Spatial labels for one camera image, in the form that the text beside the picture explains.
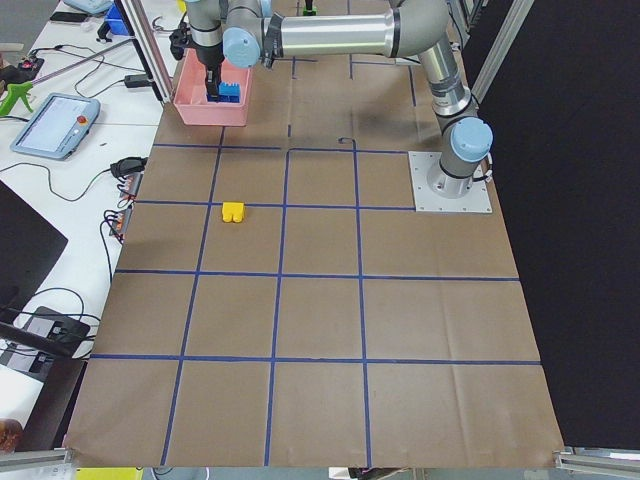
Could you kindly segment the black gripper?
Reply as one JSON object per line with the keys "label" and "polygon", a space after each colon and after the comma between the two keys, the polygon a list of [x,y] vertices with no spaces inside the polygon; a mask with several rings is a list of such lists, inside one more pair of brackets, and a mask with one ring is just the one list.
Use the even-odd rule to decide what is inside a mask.
{"label": "black gripper", "polygon": [[199,62],[205,67],[205,91],[208,99],[219,98],[221,66],[223,63],[222,44],[214,46],[195,45]]}

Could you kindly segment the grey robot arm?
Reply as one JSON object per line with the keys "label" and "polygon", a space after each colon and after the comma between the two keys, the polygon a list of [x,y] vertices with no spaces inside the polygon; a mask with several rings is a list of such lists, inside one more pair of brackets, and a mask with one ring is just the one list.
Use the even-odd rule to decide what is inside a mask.
{"label": "grey robot arm", "polygon": [[493,143],[490,126],[463,84],[447,35],[443,1],[392,1],[379,14],[284,16],[268,1],[189,1],[171,33],[171,52],[192,49],[205,69],[206,94],[221,99],[225,62],[248,69],[272,67],[283,57],[369,54],[417,57],[425,70],[442,139],[440,159],[427,173],[429,188],[447,199],[466,196]]}

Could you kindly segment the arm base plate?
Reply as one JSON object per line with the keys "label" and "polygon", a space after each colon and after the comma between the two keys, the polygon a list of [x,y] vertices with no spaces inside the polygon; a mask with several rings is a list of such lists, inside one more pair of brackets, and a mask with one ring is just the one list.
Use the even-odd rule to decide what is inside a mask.
{"label": "arm base plate", "polygon": [[409,151],[415,210],[436,214],[491,214],[488,187],[474,177],[456,179],[440,165],[440,152]]}

